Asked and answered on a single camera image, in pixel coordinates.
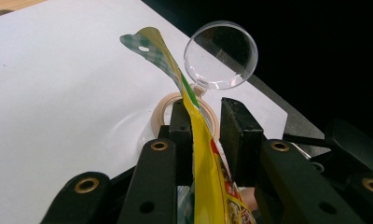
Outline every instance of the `clear plastic lid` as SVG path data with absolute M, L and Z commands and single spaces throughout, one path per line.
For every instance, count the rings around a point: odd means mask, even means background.
M 189 76 L 205 90 L 236 87 L 255 71 L 258 51 L 254 39 L 238 24 L 213 21 L 189 40 L 184 66 Z

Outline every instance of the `white paper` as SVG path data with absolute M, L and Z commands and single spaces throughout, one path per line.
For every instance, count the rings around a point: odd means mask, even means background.
M 119 41 L 146 26 L 185 73 L 188 37 L 141 1 L 48 0 L 0 17 L 0 224 L 39 223 L 72 177 L 135 165 L 153 109 L 177 91 Z M 281 138 L 286 113 L 252 85 L 206 93 L 218 117 L 222 96 Z

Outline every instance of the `masking tape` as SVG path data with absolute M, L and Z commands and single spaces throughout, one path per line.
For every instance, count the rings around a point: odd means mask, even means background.
M 180 92 L 171 93 L 163 99 L 160 100 L 157 107 L 155 107 L 152 117 L 151 117 L 151 127 L 152 132 L 155 137 L 158 137 L 160 126 L 164 125 L 164 112 L 167 106 L 172 105 L 175 101 L 182 99 Z M 200 109 L 202 110 L 203 115 L 207 118 L 209 122 L 209 127 L 212 132 L 212 136 L 214 140 L 219 139 L 219 121 L 215 115 L 215 112 L 212 108 L 203 101 L 200 97 L 197 97 Z

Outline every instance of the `snack bag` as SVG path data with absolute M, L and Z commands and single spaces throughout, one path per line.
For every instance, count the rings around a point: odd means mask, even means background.
M 142 55 L 173 79 L 190 116 L 193 134 L 194 182 L 191 187 L 193 217 L 188 223 L 256 223 L 242 201 L 218 152 L 209 127 L 200 111 L 194 91 L 187 83 L 158 29 L 146 27 L 135 35 L 123 35 L 121 43 Z

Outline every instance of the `black background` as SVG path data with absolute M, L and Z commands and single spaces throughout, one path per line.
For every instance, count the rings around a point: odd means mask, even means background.
M 188 36 L 233 21 L 256 41 L 255 75 L 322 132 L 344 119 L 373 139 L 373 1 L 144 0 Z

